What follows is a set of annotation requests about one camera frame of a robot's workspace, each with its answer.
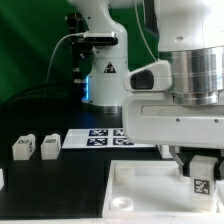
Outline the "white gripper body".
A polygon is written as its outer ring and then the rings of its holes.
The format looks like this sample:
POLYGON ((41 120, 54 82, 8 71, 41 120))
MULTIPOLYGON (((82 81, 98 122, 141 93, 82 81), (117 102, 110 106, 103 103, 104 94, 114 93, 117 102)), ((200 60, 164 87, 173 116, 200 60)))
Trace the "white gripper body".
POLYGON ((135 93, 124 100, 122 121, 134 143, 224 149, 224 102, 180 106, 165 93, 135 93))

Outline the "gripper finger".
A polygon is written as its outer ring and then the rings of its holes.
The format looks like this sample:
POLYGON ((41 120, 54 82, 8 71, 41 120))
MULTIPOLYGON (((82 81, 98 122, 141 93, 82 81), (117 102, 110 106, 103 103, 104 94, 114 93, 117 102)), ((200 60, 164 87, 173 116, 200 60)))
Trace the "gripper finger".
POLYGON ((219 173, 220 179, 224 179, 224 149, 220 150, 219 173))
POLYGON ((183 174, 183 167, 184 167, 184 164, 186 162, 186 158, 185 158, 183 152, 181 151, 181 148, 178 147, 178 146, 171 146, 169 148, 169 152, 170 152, 170 155, 172 156, 173 160, 178 165, 179 174, 182 175, 183 174))

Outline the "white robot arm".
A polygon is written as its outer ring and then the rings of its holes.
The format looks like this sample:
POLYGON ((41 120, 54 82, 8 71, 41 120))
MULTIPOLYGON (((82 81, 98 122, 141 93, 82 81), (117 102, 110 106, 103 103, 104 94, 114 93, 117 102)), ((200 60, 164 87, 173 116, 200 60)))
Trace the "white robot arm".
POLYGON ((68 0, 93 46, 88 103, 119 107, 134 143, 224 149, 224 0, 68 0), (129 70, 112 8, 142 4, 159 56, 129 70))

